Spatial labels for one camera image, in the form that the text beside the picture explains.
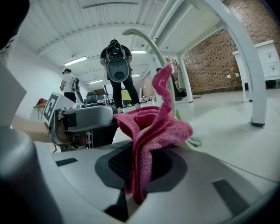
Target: white cabinet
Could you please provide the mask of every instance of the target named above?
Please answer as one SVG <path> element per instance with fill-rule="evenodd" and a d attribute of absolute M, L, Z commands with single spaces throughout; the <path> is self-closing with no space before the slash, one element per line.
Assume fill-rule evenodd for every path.
<path fill-rule="evenodd" d="M 280 80 L 280 60 L 274 45 L 274 41 L 270 40 L 267 42 L 259 43 L 255 45 L 255 48 L 261 61 L 265 80 Z M 248 82 L 244 63 L 239 51 L 235 51 L 232 54 L 237 61 L 244 90 L 244 84 Z"/>

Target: black pants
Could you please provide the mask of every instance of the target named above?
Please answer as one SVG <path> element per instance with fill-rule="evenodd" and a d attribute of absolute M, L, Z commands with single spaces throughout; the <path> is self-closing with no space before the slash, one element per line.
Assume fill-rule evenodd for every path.
<path fill-rule="evenodd" d="M 75 103 L 75 94 L 72 92 L 64 92 L 64 96 L 66 98 L 69 98 L 71 101 Z"/>
<path fill-rule="evenodd" d="M 122 96 L 121 96 L 121 83 L 112 81 L 111 79 L 110 79 L 110 82 L 113 87 L 113 99 L 114 99 L 115 106 L 117 108 L 119 108 L 119 107 L 122 108 L 123 105 L 122 105 Z M 129 76 L 125 81 L 123 81 L 123 84 L 129 93 L 132 105 L 139 103 L 138 93 L 132 82 L 132 77 Z"/>

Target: pink towel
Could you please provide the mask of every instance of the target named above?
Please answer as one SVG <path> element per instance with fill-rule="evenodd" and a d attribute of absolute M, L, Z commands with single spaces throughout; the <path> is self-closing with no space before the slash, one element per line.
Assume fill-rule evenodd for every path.
<path fill-rule="evenodd" d="M 172 96 L 166 87 L 171 74 L 172 67 L 169 63 L 152 81 L 156 92 L 163 98 L 160 108 L 149 106 L 114 115 L 118 126 L 133 141 L 132 173 L 126 181 L 126 192 L 133 193 L 137 204 L 141 204 L 145 199 L 145 186 L 151 181 L 151 150 L 179 144 L 193 133 L 188 123 L 175 119 L 171 112 Z"/>

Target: white shirt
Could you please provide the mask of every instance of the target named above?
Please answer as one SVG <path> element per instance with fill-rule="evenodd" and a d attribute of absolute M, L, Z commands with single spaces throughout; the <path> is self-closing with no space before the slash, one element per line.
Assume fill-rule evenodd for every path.
<path fill-rule="evenodd" d="M 71 89 L 71 82 L 72 82 L 72 79 L 74 78 L 74 76 L 70 73 L 67 73 L 67 74 L 64 74 L 63 75 L 63 79 L 62 81 L 65 82 L 65 86 L 64 86 L 64 90 L 63 92 L 71 92 L 71 93 L 74 93 L 74 90 Z"/>

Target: chair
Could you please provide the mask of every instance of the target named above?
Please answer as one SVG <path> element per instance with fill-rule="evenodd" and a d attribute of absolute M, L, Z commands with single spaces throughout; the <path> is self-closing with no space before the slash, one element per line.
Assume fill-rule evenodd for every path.
<path fill-rule="evenodd" d="M 87 104 L 93 104 L 93 103 L 97 103 L 97 99 L 96 99 L 96 94 L 94 93 L 94 91 L 90 91 L 88 92 L 88 95 L 86 95 L 87 98 Z"/>

